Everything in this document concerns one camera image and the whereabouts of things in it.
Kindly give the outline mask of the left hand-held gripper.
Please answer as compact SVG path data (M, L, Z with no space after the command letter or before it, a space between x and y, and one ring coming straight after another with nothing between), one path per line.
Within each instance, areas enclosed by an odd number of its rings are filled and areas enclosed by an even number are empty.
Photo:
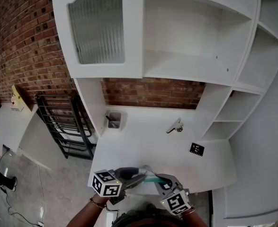
M100 197L110 198L112 205L126 197L126 189L135 188L146 179L145 169L121 167L93 173L91 186Z

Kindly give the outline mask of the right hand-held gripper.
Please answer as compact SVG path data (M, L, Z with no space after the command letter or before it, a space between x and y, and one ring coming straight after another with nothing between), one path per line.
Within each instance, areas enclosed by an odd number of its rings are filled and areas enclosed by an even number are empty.
M188 189L184 189L179 180L168 174L158 174L160 182L155 186L160 196L160 203L172 215L179 215L191 209Z

